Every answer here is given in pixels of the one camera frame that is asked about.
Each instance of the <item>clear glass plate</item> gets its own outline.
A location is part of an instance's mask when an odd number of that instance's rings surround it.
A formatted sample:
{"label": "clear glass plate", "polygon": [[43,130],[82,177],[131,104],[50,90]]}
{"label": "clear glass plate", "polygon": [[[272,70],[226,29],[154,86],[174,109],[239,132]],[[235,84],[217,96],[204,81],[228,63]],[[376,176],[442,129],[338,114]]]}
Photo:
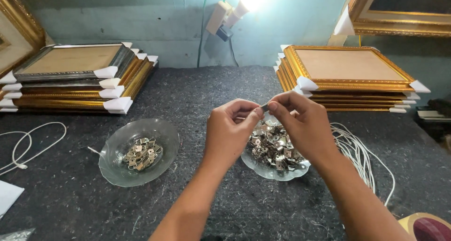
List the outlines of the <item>clear glass plate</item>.
{"label": "clear glass plate", "polygon": [[[122,161],[139,138],[155,138],[155,144],[163,147],[154,163],[143,171],[129,170]],[[177,129],[161,119],[142,119],[119,128],[106,142],[99,158],[102,175],[111,184],[130,187],[150,182],[163,174],[174,161],[180,140]]]}
{"label": "clear glass plate", "polygon": [[[271,122],[279,122],[274,116],[265,115],[264,121],[270,120]],[[244,152],[241,154],[241,159],[243,162],[251,169],[253,169],[258,175],[268,178],[275,179],[278,181],[288,181],[292,180],[296,177],[303,176],[307,173],[308,168],[310,167],[310,162],[308,160],[304,160],[300,162],[294,171],[279,171],[276,168],[270,167],[268,164],[263,163],[255,157],[252,156],[252,148],[250,146],[246,146]]]}

